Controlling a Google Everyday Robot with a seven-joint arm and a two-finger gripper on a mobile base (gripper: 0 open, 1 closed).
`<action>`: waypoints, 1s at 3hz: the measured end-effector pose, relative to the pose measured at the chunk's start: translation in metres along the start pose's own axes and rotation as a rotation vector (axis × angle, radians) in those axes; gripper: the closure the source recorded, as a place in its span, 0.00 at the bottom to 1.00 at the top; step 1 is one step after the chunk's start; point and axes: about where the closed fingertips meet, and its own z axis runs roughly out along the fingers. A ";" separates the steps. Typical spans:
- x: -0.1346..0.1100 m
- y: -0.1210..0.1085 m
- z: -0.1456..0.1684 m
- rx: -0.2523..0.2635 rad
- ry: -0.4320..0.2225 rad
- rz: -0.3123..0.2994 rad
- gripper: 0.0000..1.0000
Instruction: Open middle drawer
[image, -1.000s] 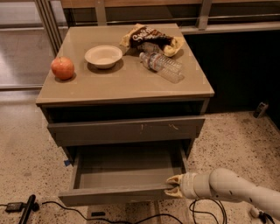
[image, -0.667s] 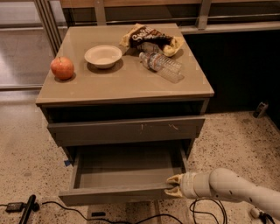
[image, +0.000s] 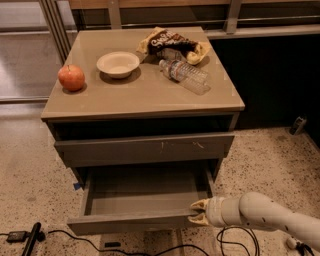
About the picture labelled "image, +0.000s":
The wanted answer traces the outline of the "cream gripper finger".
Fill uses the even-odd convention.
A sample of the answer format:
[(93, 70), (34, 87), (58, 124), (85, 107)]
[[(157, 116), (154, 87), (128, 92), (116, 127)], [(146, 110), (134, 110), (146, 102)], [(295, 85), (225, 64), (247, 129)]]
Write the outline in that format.
[(197, 224), (197, 225), (203, 225), (203, 226), (208, 226), (209, 225), (209, 221), (206, 217), (206, 215), (204, 213), (200, 213), (198, 215), (195, 216), (189, 216), (188, 220), (191, 223)]
[(190, 208), (192, 210), (205, 211), (207, 209), (209, 199), (201, 199), (191, 204)]

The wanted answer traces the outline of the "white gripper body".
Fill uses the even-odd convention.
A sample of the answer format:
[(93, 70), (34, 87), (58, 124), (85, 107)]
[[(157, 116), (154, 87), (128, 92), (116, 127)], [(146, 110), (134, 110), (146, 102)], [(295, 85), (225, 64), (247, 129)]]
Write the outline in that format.
[(213, 197), (206, 210), (208, 222), (214, 227), (228, 227), (241, 223), (238, 198)]

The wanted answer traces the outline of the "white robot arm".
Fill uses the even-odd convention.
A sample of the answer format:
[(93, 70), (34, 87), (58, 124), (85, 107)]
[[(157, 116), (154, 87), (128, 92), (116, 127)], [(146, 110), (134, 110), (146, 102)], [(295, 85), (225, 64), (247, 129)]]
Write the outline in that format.
[(258, 192), (248, 192), (240, 197), (201, 199), (190, 208), (197, 214), (189, 216), (188, 220), (197, 225), (281, 230), (320, 251), (318, 218), (294, 212)]

